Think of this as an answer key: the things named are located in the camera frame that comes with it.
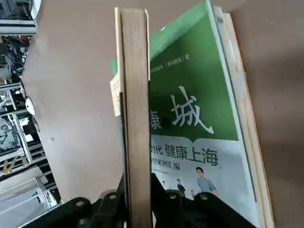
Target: metal rack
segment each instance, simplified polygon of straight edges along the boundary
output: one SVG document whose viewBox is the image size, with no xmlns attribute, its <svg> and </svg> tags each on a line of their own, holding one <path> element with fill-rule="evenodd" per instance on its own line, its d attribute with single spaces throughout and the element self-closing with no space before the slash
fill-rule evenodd
<svg viewBox="0 0 304 228">
<path fill-rule="evenodd" d="M 41 180 L 42 177 L 45 177 L 45 176 L 50 175 L 50 174 L 52 174 L 52 172 L 51 172 L 51 171 L 48 171 L 48 172 L 45 172 L 45 173 L 43 173 L 42 175 L 39 175 L 39 176 L 37 176 L 37 177 L 35 177 L 35 178 L 33 178 L 33 179 L 27 180 L 27 181 L 25 181 L 25 182 L 19 183 L 19 184 L 17 184 L 17 185 L 14 185 L 14 186 L 12 186 L 12 187 L 10 187 L 10 188 L 5 189 L 5 191 L 8 191 L 8 190 L 13 189 L 13 188 L 15 188 L 15 187 L 18 187 L 18 186 L 20 186 L 20 185 L 24 185 L 24 184 L 30 183 L 30 182 L 32 182 L 32 181 L 35 181 L 36 184 L 37 184 L 37 187 L 38 187 L 39 190 L 40 190 L 40 193 L 38 193 L 37 195 L 34 195 L 34 196 L 32 196 L 32 197 L 30 197 L 30 198 L 28 198 L 28 199 L 22 201 L 22 202 L 19 202 L 19 203 L 15 204 L 14 206 L 10 207 L 10 208 L 7 208 L 7 209 L 5 209 L 5 210 L 3 210 L 3 211 L 0 211 L 0 216 L 1 216 L 1 215 L 4 215 L 5 213 L 9 212 L 10 210 L 13 210 L 13 209 L 15 209 L 15 208 L 17 208 L 17 207 L 19 207 L 19 206 L 25 204 L 25 203 L 27 203 L 27 202 L 29 202 L 29 201 L 31 201 L 31 200 L 37 198 L 37 197 L 42 197 L 42 198 L 44 199 L 44 202 L 45 202 L 45 204 L 46 204 L 46 210 L 49 210 L 50 208 L 52 208 L 53 205 L 51 205 L 49 199 L 47 198 L 47 194 L 50 195 L 50 194 L 51 194 L 50 192 L 51 192 L 52 190 L 56 189 L 57 186 L 56 186 L 56 184 L 54 184 L 54 183 L 49 183 L 48 186 L 46 186 L 45 184 L 43 184 L 43 182 L 42 182 L 42 180 Z"/>
</svg>

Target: book stack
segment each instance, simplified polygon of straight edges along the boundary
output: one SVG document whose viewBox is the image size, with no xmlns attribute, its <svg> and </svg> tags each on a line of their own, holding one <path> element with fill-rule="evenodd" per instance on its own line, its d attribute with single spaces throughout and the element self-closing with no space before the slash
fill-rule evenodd
<svg viewBox="0 0 304 228">
<path fill-rule="evenodd" d="M 150 78 L 142 76 L 150 79 L 144 85 L 148 89 L 143 93 L 142 89 L 132 89 L 134 93 L 139 91 L 134 97 L 149 103 L 149 112 L 141 102 L 134 100 L 132 105 L 121 102 L 125 94 L 121 88 L 126 87 L 118 78 L 126 67 L 117 60 L 111 61 L 114 113 L 123 119 L 123 132 L 128 118 L 141 120 L 137 113 L 150 115 L 150 152 L 137 153 L 145 156 L 150 153 L 148 166 L 165 189 L 179 190 L 188 199 L 200 192 L 211 192 L 254 226 L 274 227 L 231 16 L 205 1 L 150 36 L 150 41 L 146 38 L 145 43 L 149 42 L 150 66 L 143 64 L 150 67 Z M 123 114 L 122 118 L 122 109 L 127 112 L 132 109 L 133 116 L 126 118 Z M 142 122 L 145 129 L 146 124 L 145 119 Z M 125 155 L 129 140 L 124 136 Z"/>
</svg>

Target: metal frame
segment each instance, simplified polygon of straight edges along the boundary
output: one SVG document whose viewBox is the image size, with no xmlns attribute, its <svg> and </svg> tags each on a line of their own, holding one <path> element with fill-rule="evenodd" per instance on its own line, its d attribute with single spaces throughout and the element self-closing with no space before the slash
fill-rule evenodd
<svg viewBox="0 0 304 228">
<path fill-rule="evenodd" d="M 35 35 L 37 24 L 34 20 L 0 19 L 0 35 Z"/>
<path fill-rule="evenodd" d="M 25 156 L 28 159 L 28 162 L 32 163 L 33 162 L 33 158 L 32 158 L 32 155 L 30 154 L 28 143 L 27 143 L 27 141 L 25 139 L 23 130 L 22 130 L 21 125 L 19 123 L 19 119 L 18 119 L 18 117 L 17 117 L 16 114 L 11 114 L 11 115 L 13 116 L 13 120 L 14 120 L 15 126 L 16 126 L 18 134 L 20 136 L 20 139 L 21 139 L 21 142 L 22 142 L 21 144 L 22 144 Z"/>
</svg>

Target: white object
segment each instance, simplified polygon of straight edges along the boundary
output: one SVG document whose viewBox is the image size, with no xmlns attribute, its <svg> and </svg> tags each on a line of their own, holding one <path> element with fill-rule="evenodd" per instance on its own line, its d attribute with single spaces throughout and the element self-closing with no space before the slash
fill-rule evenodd
<svg viewBox="0 0 304 228">
<path fill-rule="evenodd" d="M 25 106 L 29 113 L 31 113 L 32 115 L 36 114 L 34 104 L 29 97 L 25 101 Z"/>
</svg>

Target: book cover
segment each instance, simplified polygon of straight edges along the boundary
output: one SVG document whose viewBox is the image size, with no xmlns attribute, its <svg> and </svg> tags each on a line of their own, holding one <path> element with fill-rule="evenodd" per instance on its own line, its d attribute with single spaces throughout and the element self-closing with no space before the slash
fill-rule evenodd
<svg viewBox="0 0 304 228">
<path fill-rule="evenodd" d="M 150 37 L 151 167 L 188 199 L 212 192 L 253 225 L 258 209 L 210 2 Z M 111 61 L 114 75 L 117 61 Z"/>
</svg>

